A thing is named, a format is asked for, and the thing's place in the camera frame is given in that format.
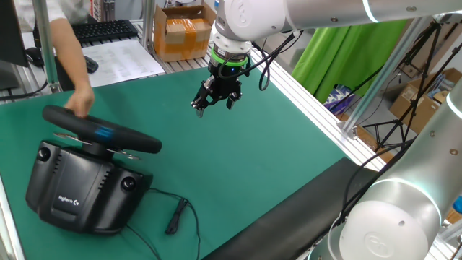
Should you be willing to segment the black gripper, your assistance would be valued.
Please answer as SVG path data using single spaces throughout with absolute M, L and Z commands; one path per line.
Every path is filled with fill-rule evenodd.
M 231 110 L 234 104 L 242 97 L 241 85 L 238 74 L 248 68 L 247 65 L 230 66 L 225 64 L 219 75 L 221 63 L 210 61 L 208 70 L 213 77 L 201 82 L 201 86 L 191 102 L 199 118 L 203 117 L 204 110 L 210 105 L 207 100 L 211 96 L 213 103 L 227 99 L 227 109 Z

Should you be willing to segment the person hand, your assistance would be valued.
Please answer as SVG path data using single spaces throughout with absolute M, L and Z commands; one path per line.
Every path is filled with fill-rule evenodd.
M 92 87 L 83 84 L 75 87 L 75 91 L 65 104 L 65 108 L 71 110 L 75 116 L 84 118 L 88 115 L 95 101 Z

